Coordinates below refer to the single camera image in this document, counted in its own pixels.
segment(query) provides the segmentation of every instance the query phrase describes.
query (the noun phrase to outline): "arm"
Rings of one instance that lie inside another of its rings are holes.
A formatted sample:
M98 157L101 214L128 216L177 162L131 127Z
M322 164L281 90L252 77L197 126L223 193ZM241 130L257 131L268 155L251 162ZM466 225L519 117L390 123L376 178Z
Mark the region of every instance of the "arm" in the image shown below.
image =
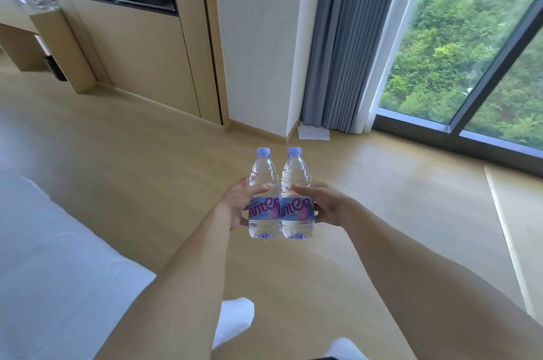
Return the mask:
M221 311L230 230L269 185L229 187L156 279L136 298L95 360L209 359Z
M420 360L543 358L543 328L496 288L322 184L296 186L342 226Z

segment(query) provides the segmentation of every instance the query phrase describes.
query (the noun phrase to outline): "white sock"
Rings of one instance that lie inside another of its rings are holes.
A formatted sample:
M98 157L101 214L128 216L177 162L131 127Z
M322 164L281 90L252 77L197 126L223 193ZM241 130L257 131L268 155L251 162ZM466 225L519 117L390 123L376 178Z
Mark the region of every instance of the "white sock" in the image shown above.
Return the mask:
M326 357L335 357L337 360L368 360L347 337L334 340L326 352Z
M224 300L221 305L219 323L213 338L213 348L233 339L249 328L255 316L255 305L251 300L241 297Z

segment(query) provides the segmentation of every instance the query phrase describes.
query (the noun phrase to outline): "hand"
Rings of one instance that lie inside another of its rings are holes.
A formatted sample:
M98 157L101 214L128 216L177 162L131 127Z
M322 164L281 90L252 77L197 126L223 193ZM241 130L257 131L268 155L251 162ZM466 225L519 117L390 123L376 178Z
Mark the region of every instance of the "hand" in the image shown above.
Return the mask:
M267 192L272 186L272 183L249 186L249 178L243 177L228 187L216 207L221 209L221 212L226 210L229 213L230 230L234 230L240 224L248 225L249 222L241 215L241 211L247 208L251 197Z
M349 201L354 201L326 183L315 182L310 186L293 184L292 190L315 200L315 210L319 212L315 218L316 223L324 222L334 226L341 226L338 211Z

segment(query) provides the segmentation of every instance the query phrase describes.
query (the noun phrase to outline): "white paper on floor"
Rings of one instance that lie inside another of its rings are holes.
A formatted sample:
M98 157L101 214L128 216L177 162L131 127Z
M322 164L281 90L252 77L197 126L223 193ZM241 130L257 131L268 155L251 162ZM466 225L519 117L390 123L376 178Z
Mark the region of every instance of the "white paper on floor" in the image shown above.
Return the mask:
M300 123L298 126L300 140L330 140L330 130L324 127Z

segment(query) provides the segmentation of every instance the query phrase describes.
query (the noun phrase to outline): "bottle label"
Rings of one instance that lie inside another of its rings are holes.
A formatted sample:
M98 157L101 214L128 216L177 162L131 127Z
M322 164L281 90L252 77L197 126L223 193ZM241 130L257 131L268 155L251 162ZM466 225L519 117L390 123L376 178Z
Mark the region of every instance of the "bottle label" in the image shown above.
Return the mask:
M249 202L249 220L278 220L280 218L279 197L253 197Z
M310 197L281 197L281 219L289 222L315 220L313 199Z

